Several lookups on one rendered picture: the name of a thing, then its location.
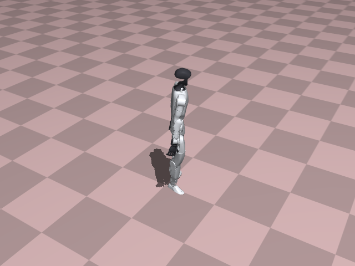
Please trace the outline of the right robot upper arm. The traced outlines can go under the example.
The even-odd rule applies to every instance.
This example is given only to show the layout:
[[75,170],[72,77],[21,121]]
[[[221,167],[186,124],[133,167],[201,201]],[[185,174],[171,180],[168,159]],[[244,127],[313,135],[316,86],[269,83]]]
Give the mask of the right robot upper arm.
[[182,115],[185,104],[186,104],[185,96],[178,95],[178,98],[176,99],[176,109],[175,109],[174,121],[173,121],[174,124],[177,120],[180,120],[182,122],[180,116]]

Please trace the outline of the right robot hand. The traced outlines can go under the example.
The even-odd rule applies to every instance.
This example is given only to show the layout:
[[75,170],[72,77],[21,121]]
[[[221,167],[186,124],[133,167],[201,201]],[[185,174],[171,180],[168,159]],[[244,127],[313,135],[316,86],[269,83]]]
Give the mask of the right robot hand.
[[176,151],[177,151],[177,153],[179,152],[177,145],[178,144],[173,144],[173,139],[171,139],[171,147],[169,148],[169,152],[166,155],[169,155],[169,156],[173,156],[174,155],[175,156],[176,155]]

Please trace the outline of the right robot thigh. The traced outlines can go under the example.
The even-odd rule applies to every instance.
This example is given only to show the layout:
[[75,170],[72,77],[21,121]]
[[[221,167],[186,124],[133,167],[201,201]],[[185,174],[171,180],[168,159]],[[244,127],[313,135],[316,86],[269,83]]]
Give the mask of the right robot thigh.
[[174,158],[172,158],[171,160],[175,161],[175,166],[178,167],[184,157],[185,157],[185,140],[184,140],[184,136],[179,134],[179,139],[178,139],[178,143],[177,143],[177,149],[178,149],[178,153],[176,151],[176,155],[174,156]]

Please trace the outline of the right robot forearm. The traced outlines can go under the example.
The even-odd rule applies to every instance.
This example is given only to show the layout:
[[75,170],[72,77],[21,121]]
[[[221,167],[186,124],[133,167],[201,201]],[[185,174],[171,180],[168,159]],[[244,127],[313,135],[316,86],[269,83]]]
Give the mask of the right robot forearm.
[[180,120],[177,120],[173,126],[173,134],[172,134],[173,144],[178,143],[181,125],[182,125],[182,122]]

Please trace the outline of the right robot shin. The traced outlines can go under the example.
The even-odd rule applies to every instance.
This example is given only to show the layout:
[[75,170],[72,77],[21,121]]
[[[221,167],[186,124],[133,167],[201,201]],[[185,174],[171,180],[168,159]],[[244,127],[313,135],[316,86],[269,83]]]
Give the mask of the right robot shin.
[[181,166],[179,165],[178,167],[176,167],[175,161],[173,161],[173,160],[171,160],[169,163],[170,163],[169,171],[170,171],[170,175],[171,175],[171,186],[175,187],[175,185],[178,181]]

